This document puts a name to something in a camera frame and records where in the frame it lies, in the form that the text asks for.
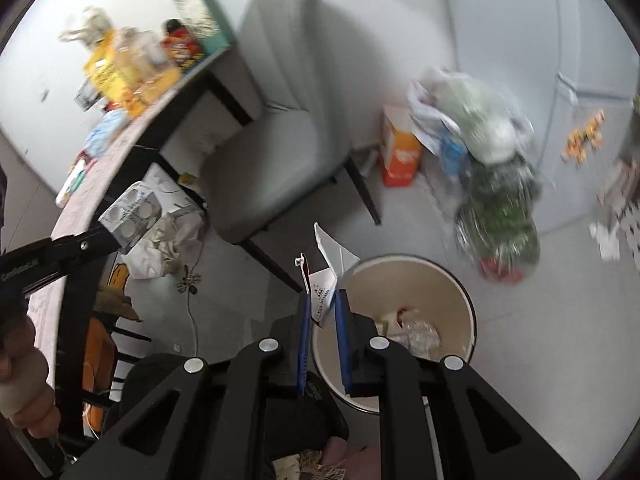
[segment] orange box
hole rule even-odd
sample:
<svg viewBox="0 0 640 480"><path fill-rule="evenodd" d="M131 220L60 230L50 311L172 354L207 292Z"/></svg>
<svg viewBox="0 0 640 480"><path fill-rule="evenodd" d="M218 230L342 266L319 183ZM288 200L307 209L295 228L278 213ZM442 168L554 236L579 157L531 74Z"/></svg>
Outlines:
<svg viewBox="0 0 640 480"><path fill-rule="evenodd" d="M420 165L422 145L411 133L408 108L385 106L382 130L382 182L385 186L408 186Z"/></svg>

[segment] silver screw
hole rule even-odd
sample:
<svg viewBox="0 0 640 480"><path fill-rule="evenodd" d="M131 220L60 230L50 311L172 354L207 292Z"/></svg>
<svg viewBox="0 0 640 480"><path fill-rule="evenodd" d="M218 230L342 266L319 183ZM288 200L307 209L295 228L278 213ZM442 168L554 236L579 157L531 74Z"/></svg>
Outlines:
<svg viewBox="0 0 640 480"><path fill-rule="evenodd" d="M369 339L369 346L375 350L384 350L389 346L389 339L377 335Z"/></svg>
<svg viewBox="0 0 640 480"><path fill-rule="evenodd" d="M263 352L273 352L278 348L278 342L275 339L268 337L267 339L260 341L258 346Z"/></svg>
<svg viewBox="0 0 640 480"><path fill-rule="evenodd" d="M449 370L460 370L465 365L465 362L460 359L457 355L448 355L444 358L444 365Z"/></svg>
<svg viewBox="0 0 640 480"><path fill-rule="evenodd" d="M184 362L184 369L187 370L187 373L196 374L200 370L204 368L204 362L202 359L198 359L197 357L192 357Z"/></svg>

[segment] beige trash can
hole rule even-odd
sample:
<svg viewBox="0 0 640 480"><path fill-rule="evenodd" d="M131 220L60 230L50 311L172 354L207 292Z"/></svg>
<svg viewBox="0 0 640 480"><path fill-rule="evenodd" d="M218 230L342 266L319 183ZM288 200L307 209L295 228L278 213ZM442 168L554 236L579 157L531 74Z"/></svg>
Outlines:
<svg viewBox="0 0 640 480"><path fill-rule="evenodd" d="M351 311L374 320L404 306L418 308L436 327L443 356L471 359L476 345L473 304L460 282L438 264L416 256L380 256L360 263L346 289ZM314 326L312 351L318 372L336 396L363 412L379 413L377 397L344 393L333 315L324 328Z"/></svg>

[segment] crumpled paper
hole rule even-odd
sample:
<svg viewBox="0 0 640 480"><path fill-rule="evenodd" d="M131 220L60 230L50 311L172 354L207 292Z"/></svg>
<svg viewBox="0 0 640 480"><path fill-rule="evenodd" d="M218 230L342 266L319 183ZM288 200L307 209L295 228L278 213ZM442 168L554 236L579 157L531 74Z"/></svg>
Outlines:
<svg viewBox="0 0 640 480"><path fill-rule="evenodd" d="M204 221L197 212L174 218L165 214L122 259L134 280L159 278L177 271L187 248L198 246Z"/></svg>

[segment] green vegetables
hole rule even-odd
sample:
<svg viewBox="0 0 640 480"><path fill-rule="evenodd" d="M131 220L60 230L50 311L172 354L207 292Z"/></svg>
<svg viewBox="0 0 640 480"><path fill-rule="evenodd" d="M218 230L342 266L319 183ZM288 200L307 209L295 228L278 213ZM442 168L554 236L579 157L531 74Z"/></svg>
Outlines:
<svg viewBox="0 0 640 480"><path fill-rule="evenodd" d="M459 245L487 278L519 282L540 260L531 216L540 195L534 170L521 155L490 166L472 160L461 181L468 201L456 216Z"/></svg>

